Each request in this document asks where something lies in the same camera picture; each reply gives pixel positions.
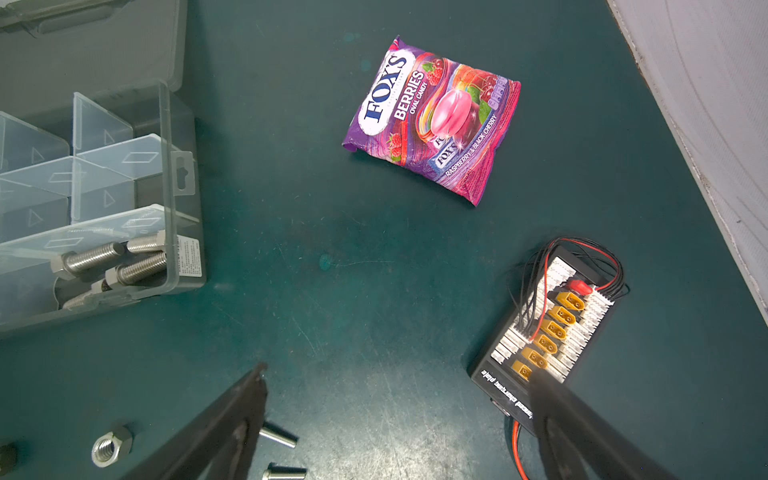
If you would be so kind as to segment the silver hex bolt pair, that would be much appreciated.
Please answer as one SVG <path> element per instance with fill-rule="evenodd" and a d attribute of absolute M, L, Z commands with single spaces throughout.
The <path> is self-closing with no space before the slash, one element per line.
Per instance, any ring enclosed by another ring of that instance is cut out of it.
<path fill-rule="evenodd" d="M 90 289 L 77 295 L 61 306 L 62 310 L 73 310 L 82 307 L 86 300 L 97 294 L 122 289 L 140 283 L 167 269 L 167 254 L 157 253 L 140 261 L 113 267 L 105 272 L 103 280 L 94 282 Z"/>

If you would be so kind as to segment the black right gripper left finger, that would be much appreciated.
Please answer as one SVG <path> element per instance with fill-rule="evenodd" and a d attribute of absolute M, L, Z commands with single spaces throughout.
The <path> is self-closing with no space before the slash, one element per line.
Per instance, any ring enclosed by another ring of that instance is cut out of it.
<path fill-rule="evenodd" d="M 264 424 L 267 385 L 258 363 L 125 479 L 246 479 Z"/>

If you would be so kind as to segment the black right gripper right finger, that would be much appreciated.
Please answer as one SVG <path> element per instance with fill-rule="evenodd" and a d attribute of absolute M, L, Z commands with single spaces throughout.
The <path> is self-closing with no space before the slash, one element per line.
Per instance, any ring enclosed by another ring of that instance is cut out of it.
<path fill-rule="evenodd" d="M 534 435 L 549 479 L 672 479 L 674 476 L 544 371 L 529 380 Z"/>

